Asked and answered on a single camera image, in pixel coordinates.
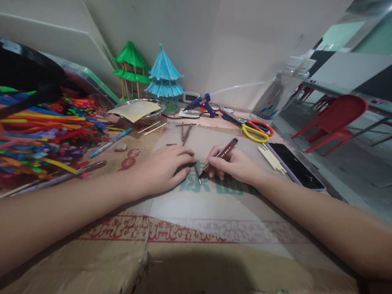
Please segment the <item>green pagoda model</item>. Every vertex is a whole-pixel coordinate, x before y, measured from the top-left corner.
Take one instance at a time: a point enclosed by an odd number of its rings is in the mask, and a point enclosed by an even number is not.
[[[125,94],[127,94],[128,99],[133,99],[134,82],[137,86],[138,98],[140,98],[142,96],[142,89],[139,89],[141,88],[141,85],[139,86],[139,84],[147,85],[151,81],[148,76],[145,75],[146,72],[149,72],[149,68],[144,59],[140,56],[138,50],[136,50],[133,42],[128,41],[117,58],[113,58],[113,60],[120,63],[122,67],[122,69],[116,69],[113,71],[121,79],[122,98],[125,99]],[[131,67],[130,71],[127,71],[127,64]],[[131,97],[129,96],[128,86],[125,80],[131,82]]]

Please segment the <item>brown marker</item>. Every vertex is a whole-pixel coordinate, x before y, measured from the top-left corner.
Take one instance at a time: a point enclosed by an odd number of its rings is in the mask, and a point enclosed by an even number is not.
[[[224,160],[228,160],[229,158],[229,151],[234,148],[234,146],[237,144],[238,140],[234,138],[231,140],[219,153],[216,157],[223,158]],[[202,178],[204,175],[208,174],[213,166],[211,164],[208,164],[203,171],[201,172],[199,178]]]

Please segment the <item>pen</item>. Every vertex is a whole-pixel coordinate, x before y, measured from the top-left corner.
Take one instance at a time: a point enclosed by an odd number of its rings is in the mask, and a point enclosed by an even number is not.
[[[228,153],[231,149],[234,148],[234,146],[237,144],[238,140],[237,138],[232,139],[219,153],[216,157],[223,158],[224,160],[227,160]],[[201,172],[199,178],[202,178],[206,174],[210,172],[210,170],[213,168],[211,164],[208,164],[203,171]]]
[[[96,150],[93,154],[90,155],[90,158],[93,158],[97,156],[98,154],[104,152],[106,149],[108,149],[110,146],[112,146],[114,143],[116,143],[118,140],[120,140],[122,137],[126,136],[130,131],[132,131],[132,128],[129,128],[125,130],[124,132],[121,132],[117,137],[115,137],[112,141],[106,143],[103,145],[101,148]]]
[[[50,181],[47,181],[47,182],[44,182],[44,183],[32,186],[32,187],[24,189],[22,191],[16,191],[16,193],[11,194],[10,196],[14,196],[14,195],[21,194],[21,193],[26,193],[26,192],[32,192],[32,191],[39,190],[39,189],[49,188],[49,187],[52,187],[54,185],[61,184],[63,182],[66,182],[68,180],[76,178],[77,176],[80,176],[84,172],[89,172],[89,171],[91,171],[93,169],[97,169],[97,168],[103,167],[105,164],[107,164],[106,160],[99,161],[97,163],[93,163],[91,165],[86,166],[85,168],[78,169],[78,173],[77,174],[65,174],[63,176],[59,176],[57,178],[54,178],[53,180],[50,180]]]

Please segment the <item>red scissors handle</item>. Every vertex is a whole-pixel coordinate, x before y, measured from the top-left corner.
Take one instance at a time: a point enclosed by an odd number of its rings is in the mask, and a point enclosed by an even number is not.
[[[248,120],[247,124],[249,124],[250,126],[252,126],[253,128],[255,128],[256,130],[268,135],[269,137],[272,137],[274,135],[274,130],[267,125],[264,122],[258,121],[258,120]],[[263,131],[262,129],[259,128],[259,126],[262,125],[264,127],[266,127],[269,130],[269,133],[266,133],[265,131]]]

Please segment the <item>yellow scissors handle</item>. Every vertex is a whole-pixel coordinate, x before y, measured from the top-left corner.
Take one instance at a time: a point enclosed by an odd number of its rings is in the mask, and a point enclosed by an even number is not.
[[[259,136],[264,137],[265,140],[260,140],[260,139],[256,139],[256,138],[252,137],[251,135],[249,135],[247,129],[253,133],[258,134]],[[267,134],[264,134],[256,129],[248,127],[246,124],[242,124],[242,131],[244,132],[245,136],[247,136],[249,139],[251,139],[252,141],[255,141],[257,143],[265,143],[265,142],[268,142],[268,140],[270,139],[270,137]]]

